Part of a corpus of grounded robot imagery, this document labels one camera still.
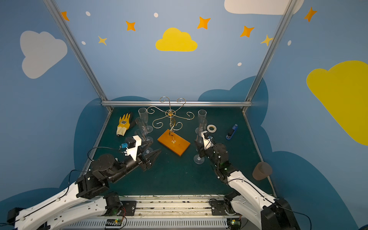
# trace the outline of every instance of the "yellow cloud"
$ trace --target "yellow cloud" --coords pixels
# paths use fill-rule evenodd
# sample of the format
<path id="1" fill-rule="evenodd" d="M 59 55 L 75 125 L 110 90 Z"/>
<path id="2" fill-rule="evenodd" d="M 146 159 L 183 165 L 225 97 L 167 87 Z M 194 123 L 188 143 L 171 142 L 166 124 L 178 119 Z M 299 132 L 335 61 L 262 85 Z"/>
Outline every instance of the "yellow cloud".
<path id="1" fill-rule="evenodd" d="M 351 138 L 368 145 L 368 64 L 345 61 L 328 71 L 315 69 L 307 85 Z"/>
<path id="2" fill-rule="evenodd" d="M 177 28 L 169 28 L 163 33 L 162 39 L 156 42 L 156 49 L 161 51 L 189 52 L 197 49 L 198 44 L 186 32 Z"/>

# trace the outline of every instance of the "roll of tape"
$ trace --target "roll of tape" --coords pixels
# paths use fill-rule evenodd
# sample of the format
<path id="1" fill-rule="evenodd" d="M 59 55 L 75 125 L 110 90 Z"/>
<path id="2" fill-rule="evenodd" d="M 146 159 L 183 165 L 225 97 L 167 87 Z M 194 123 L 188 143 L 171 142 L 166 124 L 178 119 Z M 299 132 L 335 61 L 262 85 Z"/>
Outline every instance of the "roll of tape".
<path id="1" fill-rule="evenodd" d="M 216 128 L 216 126 L 214 126 L 214 125 L 208 125 L 208 126 L 207 126 L 207 131 L 208 131 L 208 132 L 212 132 L 212 133 L 214 133 L 214 132 L 216 132 L 216 130 L 217 130 L 217 128 Z"/>

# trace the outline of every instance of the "yellow glove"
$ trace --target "yellow glove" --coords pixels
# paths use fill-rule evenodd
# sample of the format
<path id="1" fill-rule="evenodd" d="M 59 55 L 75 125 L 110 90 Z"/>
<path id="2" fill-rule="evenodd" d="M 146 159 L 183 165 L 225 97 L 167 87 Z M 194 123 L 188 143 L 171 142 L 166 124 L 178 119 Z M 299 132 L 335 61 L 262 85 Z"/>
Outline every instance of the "yellow glove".
<path id="1" fill-rule="evenodd" d="M 132 121 L 132 113 L 124 114 L 123 117 L 119 119 L 119 125 L 117 126 L 116 135 L 117 136 L 124 136 L 125 132 L 130 128 L 130 124 Z"/>

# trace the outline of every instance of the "table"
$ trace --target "table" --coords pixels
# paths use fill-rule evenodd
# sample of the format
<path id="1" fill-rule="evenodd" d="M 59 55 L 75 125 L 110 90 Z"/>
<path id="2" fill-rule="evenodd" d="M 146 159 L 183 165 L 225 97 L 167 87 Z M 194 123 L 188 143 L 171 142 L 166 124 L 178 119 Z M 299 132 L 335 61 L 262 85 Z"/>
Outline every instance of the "table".
<path id="1" fill-rule="evenodd" d="M 116 128 L 119 123 L 119 117 L 127 112 L 134 113 L 134 119 L 139 117 L 138 107 L 116 107 L 114 108 L 106 129 L 102 135 L 99 146 L 118 149 L 124 143 L 125 137 L 134 135 L 138 127 L 129 129 L 125 137 L 116 136 Z M 256 181 L 252 177 L 255 166 L 261 161 L 247 124 L 244 120 L 240 108 L 229 107 L 183 107 L 177 115 L 186 117 L 186 112 L 191 111 L 195 114 L 193 120 L 184 120 L 177 118 L 177 122 L 183 123 L 183 128 L 175 133 L 183 137 L 191 144 L 182 156 L 176 155 L 168 148 L 157 141 L 168 128 L 169 118 L 160 121 L 164 126 L 160 129 L 153 129 L 148 136 L 152 137 L 154 142 L 152 148 L 162 149 L 151 169 L 143 172 L 140 167 L 130 174 L 126 175 L 115 184 L 110 183 L 110 192 L 117 192 L 119 195 L 201 195 L 201 194 L 229 194 L 233 191 L 228 185 L 222 184 L 214 171 L 210 161 L 205 159 L 203 164 L 196 164 L 193 157 L 197 154 L 195 150 L 194 139 L 196 138 L 195 129 L 198 126 L 198 110 L 207 111 L 208 124 L 214 124 L 217 131 L 213 133 L 216 143 L 223 143 L 229 152 L 229 161 L 239 169 L 244 176 L 252 181 L 256 186 L 266 193 L 273 194 L 271 185 L 267 179 Z M 148 124 L 152 125 L 154 119 L 163 117 L 164 114 L 156 109 L 154 114 L 149 114 Z M 234 124 L 238 124 L 238 130 L 231 140 L 226 140 L 225 136 Z M 96 150 L 94 159 L 105 153 L 111 153 L 120 161 L 124 155 L 114 150 L 99 148 Z"/>

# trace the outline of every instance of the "wooden base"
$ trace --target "wooden base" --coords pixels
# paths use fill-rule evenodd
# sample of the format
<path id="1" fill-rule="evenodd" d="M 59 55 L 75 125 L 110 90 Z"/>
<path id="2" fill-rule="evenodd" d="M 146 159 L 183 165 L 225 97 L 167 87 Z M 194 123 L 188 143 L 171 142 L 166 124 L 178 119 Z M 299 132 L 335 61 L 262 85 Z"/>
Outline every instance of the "wooden base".
<path id="1" fill-rule="evenodd" d="M 171 133 L 172 136 L 170 136 L 169 131 L 170 130 L 166 130 L 157 140 L 164 146 L 168 147 L 171 151 L 181 156 L 189 147 L 190 143 L 173 132 Z"/>

